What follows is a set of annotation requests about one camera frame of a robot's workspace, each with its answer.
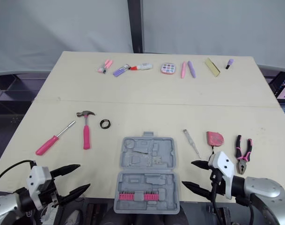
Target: black cable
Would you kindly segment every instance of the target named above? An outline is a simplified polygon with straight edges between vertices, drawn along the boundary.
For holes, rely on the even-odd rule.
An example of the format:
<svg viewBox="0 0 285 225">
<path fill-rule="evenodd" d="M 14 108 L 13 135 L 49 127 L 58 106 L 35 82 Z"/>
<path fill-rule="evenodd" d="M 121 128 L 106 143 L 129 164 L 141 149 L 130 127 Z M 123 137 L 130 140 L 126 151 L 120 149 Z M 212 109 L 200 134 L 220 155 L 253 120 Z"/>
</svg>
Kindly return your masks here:
<svg viewBox="0 0 285 225">
<path fill-rule="evenodd" d="M 249 204 L 249 209 L 250 209 L 250 220 L 249 220 L 249 225 L 253 225 L 254 223 L 254 208 L 251 205 L 251 203 Z"/>
<path fill-rule="evenodd" d="M 30 163 L 30 166 L 31 168 L 36 165 L 35 161 L 32 161 L 32 160 L 23 160 L 21 162 L 18 162 L 16 164 L 13 164 L 11 167 L 7 168 L 6 170 L 3 171 L 3 173 L 0 174 L 0 178 L 5 174 L 7 173 L 9 170 L 11 170 L 12 168 L 16 167 L 17 165 L 19 164 L 22 164 L 22 163 Z"/>
<path fill-rule="evenodd" d="M 216 206 L 216 202 L 215 202 L 215 199 L 216 199 L 216 189 L 217 189 L 217 183 L 213 183 L 212 191 L 211 191 L 211 193 L 212 193 L 212 204 L 213 204 L 214 211 L 216 212 L 216 216 L 217 216 L 217 220 L 218 220 L 219 225 L 223 225 L 221 216 L 219 214 L 219 211 L 217 210 L 217 206 Z"/>
</svg>

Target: screwdriver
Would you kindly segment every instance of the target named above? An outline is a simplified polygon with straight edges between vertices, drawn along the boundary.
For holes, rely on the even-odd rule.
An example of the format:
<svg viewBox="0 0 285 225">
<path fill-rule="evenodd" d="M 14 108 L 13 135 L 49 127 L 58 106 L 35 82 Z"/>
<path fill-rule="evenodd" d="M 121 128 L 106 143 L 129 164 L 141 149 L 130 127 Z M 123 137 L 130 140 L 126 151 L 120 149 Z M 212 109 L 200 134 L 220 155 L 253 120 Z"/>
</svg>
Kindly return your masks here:
<svg viewBox="0 0 285 225">
<path fill-rule="evenodd" d="M 68 128 L 70 128 L 76 121 L 71 122 L 63 131 L 56 136 L 54 135 L 50 140 L 44 143 L 35 153 L 38 156 L 42 156 L 52 145 L 59 140 L 59 136 L 62 135 Z"/>
<path fill-rule="evenodd" d="M 188 133 L 188 130 L 184 129 L 183 132 L 184 132 L 186 138 L 188 139 L 189 144 L 194 148 L 195 152 L 198 154 L 198 157 L 199 157 L 200 159 L 202 159 L 202 158 L 200 157 L 200 155 L 199 155 L 199 152 L 198 152 L 198 150 L 197 150 L 197 147 L 195 146 L 195 143 L 193 142 L 193 140 L 192 140 L 190 134 Z"/>
</svg>

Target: white glue stick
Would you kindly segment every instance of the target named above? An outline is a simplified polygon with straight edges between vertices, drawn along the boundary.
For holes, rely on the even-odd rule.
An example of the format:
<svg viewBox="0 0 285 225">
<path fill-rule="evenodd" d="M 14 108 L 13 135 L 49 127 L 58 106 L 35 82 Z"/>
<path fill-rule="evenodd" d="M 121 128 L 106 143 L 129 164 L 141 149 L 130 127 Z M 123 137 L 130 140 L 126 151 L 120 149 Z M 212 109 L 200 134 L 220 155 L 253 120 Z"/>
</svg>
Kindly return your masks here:
<svg viewBox="0 0 285 225">
<path fill-rule="evenodd" d="M 131 67 L 130 70 L 144 70 L 144 69 L 151 69 L 153 68 L 153 65 L 151 63 L 143 63 L 143 64 L 139 64 L 135 67 Z"/>
</svg>

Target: white wall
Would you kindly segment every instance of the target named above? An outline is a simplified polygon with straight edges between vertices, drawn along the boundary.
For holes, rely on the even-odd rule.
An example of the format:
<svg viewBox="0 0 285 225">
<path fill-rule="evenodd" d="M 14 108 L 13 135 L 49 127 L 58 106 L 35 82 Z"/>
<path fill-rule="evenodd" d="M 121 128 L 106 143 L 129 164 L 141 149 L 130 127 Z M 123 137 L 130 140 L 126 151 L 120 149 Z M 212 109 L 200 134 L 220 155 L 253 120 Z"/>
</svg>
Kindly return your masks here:
<svg viewBox="0 0 285 225">
<path fill-rule="evenodd" d="M 0 0 L 0 74 L 50 71 L 63 51 L 131 53 L 127 0 Z"/>
<path fill-rule="evenodd" d="M 253 56 L 285 69 L 285 0 L 144 0 L 145 52 Z"/>
</svg>

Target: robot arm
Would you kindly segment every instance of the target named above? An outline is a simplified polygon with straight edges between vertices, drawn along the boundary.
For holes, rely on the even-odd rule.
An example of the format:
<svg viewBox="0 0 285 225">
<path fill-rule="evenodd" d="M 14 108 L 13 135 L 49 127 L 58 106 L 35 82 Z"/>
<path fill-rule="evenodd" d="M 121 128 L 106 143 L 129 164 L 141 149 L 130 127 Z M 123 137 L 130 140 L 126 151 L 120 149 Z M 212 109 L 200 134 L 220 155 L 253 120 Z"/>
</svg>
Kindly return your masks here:
<svg viewBox="0 0 285 225">
<path fill-rule="evenodd" d="M 216 184 L 216 193 L 226 195 L 241 205 L 254 205 L 266 218 L 268 224 L 285 225 L 285 190 L 277 182 L 267 178 L 242 178 L 234 176 L 234 165 L 224 152 L 218 152 L 207 161 L 194 161 L 192 164 L 211 169 L 212 185 Z M 193 193 L 215 201 L 212 191 L 201 188 L 198 184 L 182 181 Z"/>
<path fill-rule="evenodd" d="M 0 225 L 10 225 L 32 209 L 42 210 L 49 203 L 54 206 L 67 204 L 84 193 L 90 184 L 71 191 L 67 196 L 60 196 L 54 180 L 57 176 L 68 174 L 80 165 L 67 165 L 49 171 L 47 167 L 33 166 L 27 178 L 26 188 L 20 188 L 12 194 L 0 196 Z"/>
</svg>

